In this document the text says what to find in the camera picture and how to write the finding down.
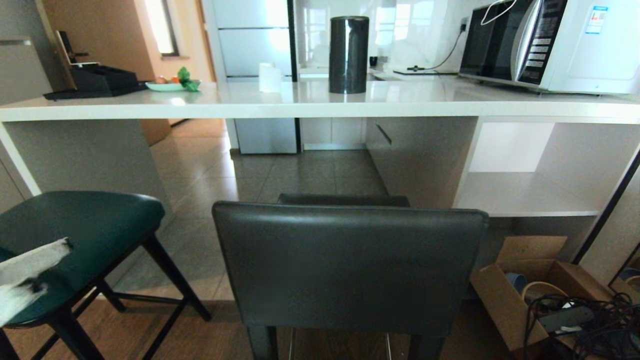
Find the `microwave control panel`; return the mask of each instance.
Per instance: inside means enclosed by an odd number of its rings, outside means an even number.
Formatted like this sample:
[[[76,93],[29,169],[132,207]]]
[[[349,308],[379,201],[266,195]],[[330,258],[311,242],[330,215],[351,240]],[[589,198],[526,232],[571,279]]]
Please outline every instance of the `microwave control panel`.
[[[538,21],[525,57],[523,71],[518,81],[539,85],[547,67],[551,48],[556,40],[560,20],[567,0],[545,0],[542,2]]]

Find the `white microwave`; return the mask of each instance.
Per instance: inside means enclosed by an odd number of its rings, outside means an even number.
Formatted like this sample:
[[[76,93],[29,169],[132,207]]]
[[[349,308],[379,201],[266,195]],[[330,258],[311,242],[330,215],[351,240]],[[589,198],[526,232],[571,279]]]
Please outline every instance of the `white microwave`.
[[[636,94],[640,0],[505,0],[477,8],[460,75],[540,92]]]

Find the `wall socket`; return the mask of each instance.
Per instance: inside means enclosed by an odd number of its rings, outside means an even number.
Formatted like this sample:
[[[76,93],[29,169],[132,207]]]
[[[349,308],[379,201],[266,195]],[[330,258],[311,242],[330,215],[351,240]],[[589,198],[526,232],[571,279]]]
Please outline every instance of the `wall socket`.
[[[468,23],[469,23],[469,17],[468,17],[468,16],[463,17],[463,18],[460,20],[460,32],[464,32],[464,31],[466,31],[466,30],[467,30],[467,24],[468,24]]]

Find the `gray leather bar stool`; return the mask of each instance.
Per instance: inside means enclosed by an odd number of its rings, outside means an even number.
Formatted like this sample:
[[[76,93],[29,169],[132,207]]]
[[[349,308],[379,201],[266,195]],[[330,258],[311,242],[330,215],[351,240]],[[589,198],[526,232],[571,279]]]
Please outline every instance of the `gray leather bar stool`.
[[[369,200],[375,206],[317,195],[280,198],[311,206],[213,206],[254,359],[278,358],[277,326],[410,334],[410,360],[440,357],[488,215]]]

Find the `refrigerator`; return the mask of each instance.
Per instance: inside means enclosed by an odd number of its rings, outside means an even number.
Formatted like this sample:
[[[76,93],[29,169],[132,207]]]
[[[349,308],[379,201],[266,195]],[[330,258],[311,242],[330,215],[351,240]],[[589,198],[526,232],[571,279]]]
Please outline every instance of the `refrigerator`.
[[[274,63],[292,79],[287,0],[213,0],[227,81],[258,82],[259,63]],[[236,119],[241,154],[298,151],[294,118]]]

